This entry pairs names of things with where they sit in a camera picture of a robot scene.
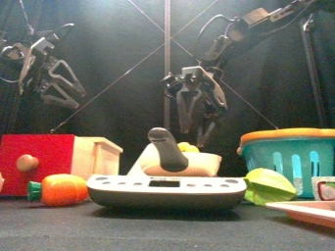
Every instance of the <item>red box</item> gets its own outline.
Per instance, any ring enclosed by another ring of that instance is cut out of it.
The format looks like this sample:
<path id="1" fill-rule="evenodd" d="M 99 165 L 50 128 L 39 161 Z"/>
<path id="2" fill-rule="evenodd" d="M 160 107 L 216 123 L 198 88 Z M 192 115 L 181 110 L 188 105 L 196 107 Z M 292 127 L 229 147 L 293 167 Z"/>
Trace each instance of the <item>red box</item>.
<path id="1" fill-rule="evenodd" d="M 54 174 L 71 174 L 87 179 L 91 174 L 117 175 L 118 148 L 101 137 L 71 134 L 5 134 L 0 147 L 0 173 L 3 185 L 0 195 L 25 196 L 29 181 Z M 31 155 L 37 168 L 21 172 L 17 160 Z"/>

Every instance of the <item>black handle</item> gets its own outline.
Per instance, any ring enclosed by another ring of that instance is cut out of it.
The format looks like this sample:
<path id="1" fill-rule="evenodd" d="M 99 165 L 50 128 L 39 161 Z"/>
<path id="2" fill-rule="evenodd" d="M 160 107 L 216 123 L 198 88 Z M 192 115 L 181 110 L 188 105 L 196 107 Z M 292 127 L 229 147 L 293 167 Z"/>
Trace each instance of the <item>black handle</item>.
<path id="1" fill-rule="evenodd" d="M 160 164 L 165 171 L 180 172 L 188 167 L 188 159 L 182 156 L 170 132 L 160 127 L 149 130 L 148 138 L 160 153 Z"/>

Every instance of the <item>toy fruit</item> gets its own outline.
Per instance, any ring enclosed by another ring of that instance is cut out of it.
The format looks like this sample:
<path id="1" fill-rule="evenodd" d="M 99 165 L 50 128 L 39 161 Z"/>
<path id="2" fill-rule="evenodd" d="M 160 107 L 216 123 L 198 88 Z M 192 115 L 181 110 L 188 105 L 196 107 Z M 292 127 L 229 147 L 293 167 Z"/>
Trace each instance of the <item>toy fruit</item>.
<path id="1" fill-rule="evenodd" d="M 189 143 L 188 142 L 178 142 L 177 143 L 177 147 L 178 147 L 178 150 L 181 151 L 181 152 L 184 152 L 185 151 L 185 148 L 189 146 Z"/>
<path id="2" fill-rule="evenodd" d="M 198 153 L 198 148 L 194 145 L 188 145 L 185 147 L 185 152 L 193 152 L 193 153 Z"/>
<path id="3" fill-rule="evenodd" d="M 254 169 L 244 177 L 246 184 L 244 199 L 254 205 L 292 200 L 297 191 L 282 175 L 268 169 Z"/>
<path id="4" fill-rule="evenodd" d="M 87 197 L 85 180 L 73 175 L 46 176 L 41 183 L 29 182 L 27 200 L 38 200 L 46 206 L 59 207 L 75 204 Z"/>
<path id="5" fill-rule="evenodd" d="M 198 148 L 194 145 L 190 145 L 188 142 L 177 143 L 177 147 L 181 152 L 200 152 Z"/>

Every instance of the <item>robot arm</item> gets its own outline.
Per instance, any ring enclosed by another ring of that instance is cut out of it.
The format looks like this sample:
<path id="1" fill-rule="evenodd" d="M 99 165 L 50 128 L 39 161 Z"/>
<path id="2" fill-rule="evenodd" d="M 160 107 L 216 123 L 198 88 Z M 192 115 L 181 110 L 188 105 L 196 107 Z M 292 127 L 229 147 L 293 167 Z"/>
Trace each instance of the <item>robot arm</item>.
<path id="1" fill-rule="evenodd" d="M 182 68 L 181 75 L 168 75 L 162 79 L 166 96 L 176 99 L 180 131 L 186 133 L 193 125 L 197 126 L 198 147 L 204 146 L 214 126 L 222 122 L 228 109 L 225 94 L 217 84 L 225 62 L 320 9 L 335 12 L 333 0 L 294 0 L 272 13 L 258 8 L 241 18 L 226 19 L 230 22 L 226 32 L 202 54 L 200 66 Z"/>
<path id="2" fill-rule="evenodd" d="M 86 92 L 75 75 L 63 60 L 51 56 L 51 52 L 71 30 L 67 24 L 55 30 L 38 32 L 41 38 L 29 47 L 21 43 L 5 46 L 0 39 L 0 60 L 15 63 L 21 67 L 18 87 L 22 94 L 26 88 L 33 88 L 45 104 L 75 109 L 78 107 L 71 94 L 83 97 Z"/>
<path id="3" fill-rule="evenodd" d="M 201 56 L 201 66 L 221 67 L 228 59 L 252 48 L 273 33 L 284 29 L 317 10 L 335 11 L 332 0 L 294 0 L 284 8 L 268 13 L 258 8 L 234 19 Z"/>

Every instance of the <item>white scale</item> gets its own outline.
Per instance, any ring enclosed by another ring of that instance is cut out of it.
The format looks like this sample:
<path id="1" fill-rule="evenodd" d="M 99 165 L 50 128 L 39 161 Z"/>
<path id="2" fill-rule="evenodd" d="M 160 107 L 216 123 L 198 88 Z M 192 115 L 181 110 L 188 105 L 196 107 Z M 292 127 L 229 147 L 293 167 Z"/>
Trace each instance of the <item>white scale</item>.
<path id="1" fill-rule="evenodd" d="M 245 183 L 234 177 L 93 175 L 87 188 L 105 207 L 226 210 L 242 199 Z"/>
<path id="2" fill-rule="evenodd" d="M 232 209 L 242 199 L 245 183 L 240 177 L 213 176 L 220 156 L 180 153 L 162 128 L 149 131 L 149 139 L 152 143 L 126 176 L 90 176 L 86 185 L 91 200 L 105 207 Z M 188 164 L 184 170 L 182 161 Z"/>

